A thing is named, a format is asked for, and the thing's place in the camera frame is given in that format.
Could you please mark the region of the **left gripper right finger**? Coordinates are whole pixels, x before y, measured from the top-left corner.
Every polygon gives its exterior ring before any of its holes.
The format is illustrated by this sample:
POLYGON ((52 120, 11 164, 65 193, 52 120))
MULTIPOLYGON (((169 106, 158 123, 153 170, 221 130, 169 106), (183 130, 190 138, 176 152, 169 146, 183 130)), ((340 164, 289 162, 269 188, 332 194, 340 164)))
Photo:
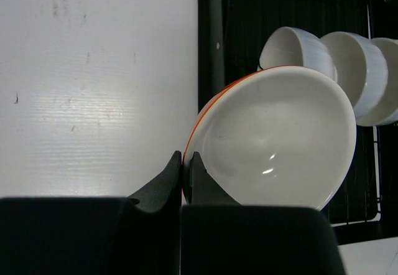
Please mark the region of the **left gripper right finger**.
POLYGON ((181 212, 181 274, 345 274, 334 231, 305 207, 207 205, 181 212))

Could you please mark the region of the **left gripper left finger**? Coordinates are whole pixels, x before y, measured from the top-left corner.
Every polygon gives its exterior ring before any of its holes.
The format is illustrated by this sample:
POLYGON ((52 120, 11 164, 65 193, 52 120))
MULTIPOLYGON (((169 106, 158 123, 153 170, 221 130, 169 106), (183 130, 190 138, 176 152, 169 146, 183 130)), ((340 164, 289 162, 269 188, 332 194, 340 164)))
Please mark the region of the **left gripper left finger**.
POLYGON ((128 197, 1 199, 2 274, 178 274, 182 155, 128 197))

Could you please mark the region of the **orange bowl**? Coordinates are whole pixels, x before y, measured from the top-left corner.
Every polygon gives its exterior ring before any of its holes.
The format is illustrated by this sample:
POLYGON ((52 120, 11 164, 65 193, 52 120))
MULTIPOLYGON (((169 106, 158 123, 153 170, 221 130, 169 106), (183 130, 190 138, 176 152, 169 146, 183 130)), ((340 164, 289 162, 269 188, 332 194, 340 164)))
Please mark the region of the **orange bowl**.
POLYGON ((319 71, 268 68, 240 78, 199 112, 183 154, 242 205, 321 210, 341 187, 356 147, 353 107, 319 71))

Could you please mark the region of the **white bowl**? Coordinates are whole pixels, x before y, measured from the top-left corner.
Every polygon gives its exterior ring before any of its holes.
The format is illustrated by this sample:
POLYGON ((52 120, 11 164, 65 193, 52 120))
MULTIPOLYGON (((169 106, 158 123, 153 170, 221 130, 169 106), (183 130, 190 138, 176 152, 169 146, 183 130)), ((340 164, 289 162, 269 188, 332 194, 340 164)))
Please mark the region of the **white bowl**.
POLYGON ((387 63, 371 40, 351 32, 331 32, 321 37, 337 71, 337 84, 353 107, 356 119, 379 103, 387 84, 387 63))
POLYGON ((262 49, 257 69, 286 65, 311 68, 334 81, 338 78, 326 45, 312 33, 294 27, 281 27, 272 33, 262 49))
POLYGON ((386 60, 388 78, 379 103, 369 114, 357 120, 359 126, 383 126, 397 122, 397 39, 379 37, 371 41, 386 60))

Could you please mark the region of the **black dish rack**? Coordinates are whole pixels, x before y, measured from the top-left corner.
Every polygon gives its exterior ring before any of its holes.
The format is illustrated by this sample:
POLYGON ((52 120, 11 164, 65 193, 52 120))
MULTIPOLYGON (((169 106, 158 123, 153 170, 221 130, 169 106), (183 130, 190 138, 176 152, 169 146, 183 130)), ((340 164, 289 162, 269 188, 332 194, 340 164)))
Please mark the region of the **black dish rack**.
POLYGON ((310 207, 342 245, 397 236, 397 127, 364 116, 388 70, 373 0, 198 0, 201 120, 184 158, 214 203, 310 207))

